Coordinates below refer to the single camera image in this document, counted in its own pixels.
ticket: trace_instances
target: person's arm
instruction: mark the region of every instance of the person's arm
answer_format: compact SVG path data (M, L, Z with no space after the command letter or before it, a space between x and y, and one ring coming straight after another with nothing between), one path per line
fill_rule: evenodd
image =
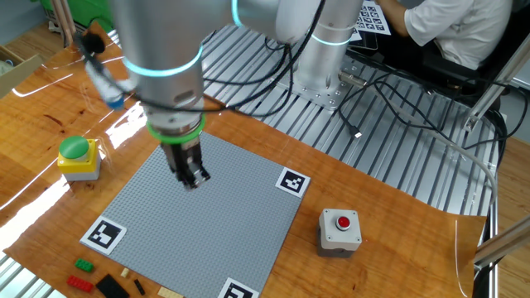
M383 10L394 30L403 37L408 37L407 26L405 25L405 11L407 10L398 0L376 0Z
M400 36L410 36L424 46L467 14L473 0L425 0L406 9L398 0L376 0Z

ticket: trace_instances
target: white t-shirt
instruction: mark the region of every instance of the white t-shirt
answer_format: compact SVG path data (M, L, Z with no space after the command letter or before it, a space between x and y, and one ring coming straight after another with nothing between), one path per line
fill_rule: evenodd
M408 34L420 46L436 38L445 59L476 70L508 24L512 0L425 0L405 11Z

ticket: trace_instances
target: green lego brick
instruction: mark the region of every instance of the green lego brick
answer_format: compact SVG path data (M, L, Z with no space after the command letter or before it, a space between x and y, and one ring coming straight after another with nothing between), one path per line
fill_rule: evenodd
M94 268L94 264L92 264L91 262L87 262L83 259L77 260L75 266L81 270L85 270L86 272L91 272L92 268Z

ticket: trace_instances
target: gray lego baseplate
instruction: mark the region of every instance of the gray lego baseplate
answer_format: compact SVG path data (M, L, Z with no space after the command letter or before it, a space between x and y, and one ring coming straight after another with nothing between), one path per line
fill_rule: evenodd
M188 192L157 148L102 216L127 229L108 257L186 298L227 278L261 292L301 198L275 187L283 166L201 135L211 174Z

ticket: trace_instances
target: wooden table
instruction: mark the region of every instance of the wooden table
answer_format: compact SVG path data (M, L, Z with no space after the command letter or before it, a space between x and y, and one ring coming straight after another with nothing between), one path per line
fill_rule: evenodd
M126 78L120 49L105 40L99 58ZM123 266L79 243L157 147L138 104L126 106L108 111L73 48L0 99L0 248L68 297L103 297L67 286L70 274L96 283L108 273L132 296L139 277L146 296L157 297L158 284L135 272L123 279ZM441 212L236 113L210 114L205 130L312 179L261 297L471 297L484 218ZM66 183L55 165L60 143L73 135L97 139L104 154L97 181ZM316 256L324 208L359 212L364 242L350 259ZM95 270L75 268L79 257Z

